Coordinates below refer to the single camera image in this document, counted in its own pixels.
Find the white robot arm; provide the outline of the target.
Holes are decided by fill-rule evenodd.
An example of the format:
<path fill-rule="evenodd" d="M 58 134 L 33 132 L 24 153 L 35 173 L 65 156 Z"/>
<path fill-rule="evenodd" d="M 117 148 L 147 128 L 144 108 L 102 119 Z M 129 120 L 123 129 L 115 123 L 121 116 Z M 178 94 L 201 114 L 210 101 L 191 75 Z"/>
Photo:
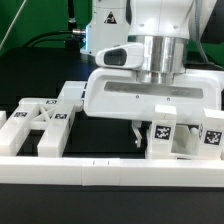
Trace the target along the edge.
<path fill-rule="evenodd" d="M 205 109 L 220 108 L 223 84 L 215 70 L 187 69 L 189 40 L 198 42 L 217 0 L 131 0 L 129 29 L 109 1 L 94 4 L 86 49 L 98 68 L 89 76 L 84 111 L 133 122 L 153 119 L 157 105 L 177 111 L 177 122 L 195 124 Z"/>

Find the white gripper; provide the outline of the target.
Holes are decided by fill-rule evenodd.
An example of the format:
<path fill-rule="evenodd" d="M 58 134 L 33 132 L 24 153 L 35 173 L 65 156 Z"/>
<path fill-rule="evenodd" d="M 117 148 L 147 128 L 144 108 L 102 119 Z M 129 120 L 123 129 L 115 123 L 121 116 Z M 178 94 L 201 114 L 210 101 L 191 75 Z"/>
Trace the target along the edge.
<path fill-rule="evenodd" d="M 141 121 L 151 121 L 163 108 L 180 124 L 197 124 L 206 109 L 221 109 L 222 73 L 186 69 L 164 84 L 140 79 L 143 45 L 128 43 L 101 50 L 98 68 L 89 76 L 84 111 L 92 117 L 132 121 L 136 145 L 141 147 Z"/>

